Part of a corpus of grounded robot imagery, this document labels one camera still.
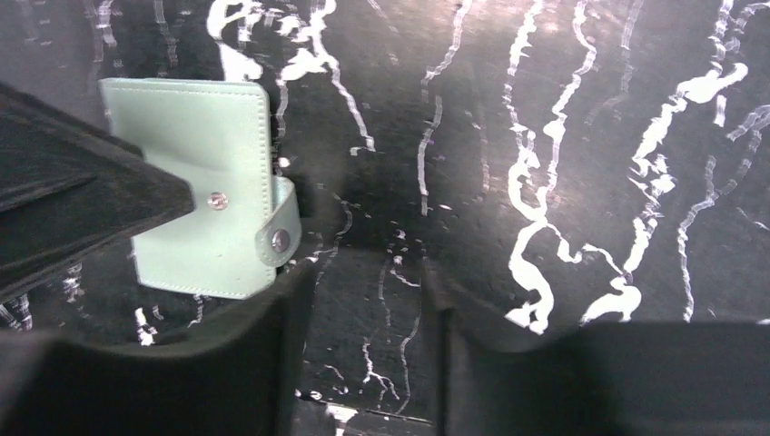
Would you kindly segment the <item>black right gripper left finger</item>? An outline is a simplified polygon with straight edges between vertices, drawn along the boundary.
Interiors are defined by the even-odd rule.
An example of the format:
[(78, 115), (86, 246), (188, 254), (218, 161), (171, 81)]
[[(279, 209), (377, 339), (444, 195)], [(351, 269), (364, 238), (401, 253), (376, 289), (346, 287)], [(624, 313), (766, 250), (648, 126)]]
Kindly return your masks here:
[(1, 337), (4, 435), (287, 435), (314, 295), (299, 264), (169, 342)]

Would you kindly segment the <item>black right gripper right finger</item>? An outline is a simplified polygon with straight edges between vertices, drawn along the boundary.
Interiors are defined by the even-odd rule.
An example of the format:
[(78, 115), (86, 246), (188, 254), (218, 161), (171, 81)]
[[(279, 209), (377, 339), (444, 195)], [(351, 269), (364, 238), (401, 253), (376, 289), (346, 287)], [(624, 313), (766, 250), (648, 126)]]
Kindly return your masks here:
[(766, 435), (769, 329), (591, 323), (545, 340), (430, 260), (420, 272), (438, 435)]

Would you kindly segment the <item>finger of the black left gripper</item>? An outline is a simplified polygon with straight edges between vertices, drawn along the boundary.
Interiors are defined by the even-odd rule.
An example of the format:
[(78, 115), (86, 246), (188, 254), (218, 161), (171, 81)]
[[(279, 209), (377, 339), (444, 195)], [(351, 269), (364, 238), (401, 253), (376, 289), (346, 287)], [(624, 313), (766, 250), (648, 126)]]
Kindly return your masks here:
[(127, 142), (1, 86), (1, 299), (194, 209), (183, 179)]

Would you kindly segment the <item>mint green card holder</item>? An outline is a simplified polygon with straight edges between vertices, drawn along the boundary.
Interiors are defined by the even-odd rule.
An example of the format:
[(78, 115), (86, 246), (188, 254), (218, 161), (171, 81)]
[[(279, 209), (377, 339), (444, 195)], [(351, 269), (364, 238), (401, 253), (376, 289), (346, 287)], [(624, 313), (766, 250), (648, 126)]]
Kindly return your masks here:
[(184, 179), (194, 210), (133, 238), (138, 281), (246, 299), (301, 242), (293, 182), (272, 171), (269, 97), (255, 83), (109, 78), (112, 134)]

